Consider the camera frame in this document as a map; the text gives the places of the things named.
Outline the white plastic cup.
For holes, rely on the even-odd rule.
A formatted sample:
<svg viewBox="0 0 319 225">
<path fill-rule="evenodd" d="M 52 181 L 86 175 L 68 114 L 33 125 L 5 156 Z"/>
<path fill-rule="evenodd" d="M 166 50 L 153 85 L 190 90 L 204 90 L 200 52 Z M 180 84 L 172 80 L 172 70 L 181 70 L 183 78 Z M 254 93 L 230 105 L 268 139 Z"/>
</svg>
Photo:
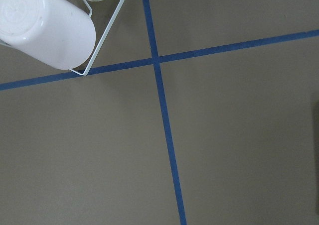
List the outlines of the white plastic cup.
<svg viewBox="0 0 319 225">
<path fill-rule="evenodd" d="M 96 31 L 90 16 L 67 0 L 0 0 L 0 39 L 60 70 L 92 54 Z"/>
</svg>

